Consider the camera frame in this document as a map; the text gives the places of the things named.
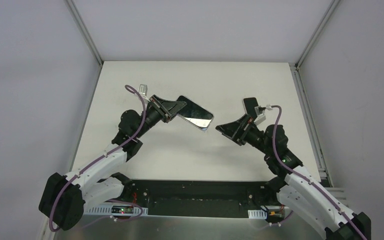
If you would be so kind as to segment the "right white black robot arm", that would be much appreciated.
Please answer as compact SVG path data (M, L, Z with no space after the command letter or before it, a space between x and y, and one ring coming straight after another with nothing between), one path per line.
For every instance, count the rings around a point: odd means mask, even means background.
M371 219L355 213L323 187L303 162L287 147L283 125L277 121L259 130L245 114L236 121L215 128L239 146L249 144L264 154L264 161L275 178L266 184L264 200L288 207L306 221L324 240L370 240Z

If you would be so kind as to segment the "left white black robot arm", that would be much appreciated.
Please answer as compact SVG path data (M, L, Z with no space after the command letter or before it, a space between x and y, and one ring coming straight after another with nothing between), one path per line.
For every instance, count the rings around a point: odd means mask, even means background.
M66 174L52 174L38 205L39 211L49 218L50 230L71 229L85 211L107 200L129 201L133 189L127 185L128 178L115 172L115 168L138 153L143 145L140 137L160 121L169 123L186 106L185 101L151 96L142 103L141 114L133 109L121 114L116 136L97 159Z

